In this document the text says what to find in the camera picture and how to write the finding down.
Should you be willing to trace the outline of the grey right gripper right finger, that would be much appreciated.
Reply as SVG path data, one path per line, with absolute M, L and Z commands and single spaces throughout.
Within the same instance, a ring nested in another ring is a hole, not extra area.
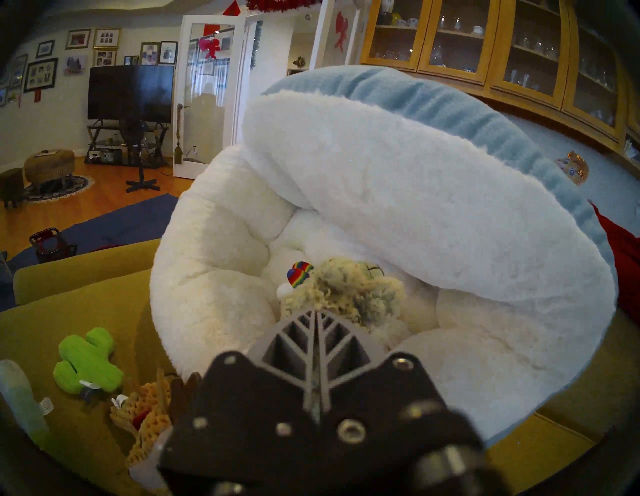
M 420 448 L 481 451 L 469 419 L 450 409 L 420 360 L 385 353 L 363 329 L 328 310 L 315 311 L 315 386 L 323 420 L 347 444 L 406 429 Z

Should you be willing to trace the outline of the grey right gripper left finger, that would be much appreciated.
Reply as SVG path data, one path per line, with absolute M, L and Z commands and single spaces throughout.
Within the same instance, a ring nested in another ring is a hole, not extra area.
M 169 476 L 272 476 L 314 434 L 317 312 L 298 312 L 249 353 L 219 354 L 173 397 Z

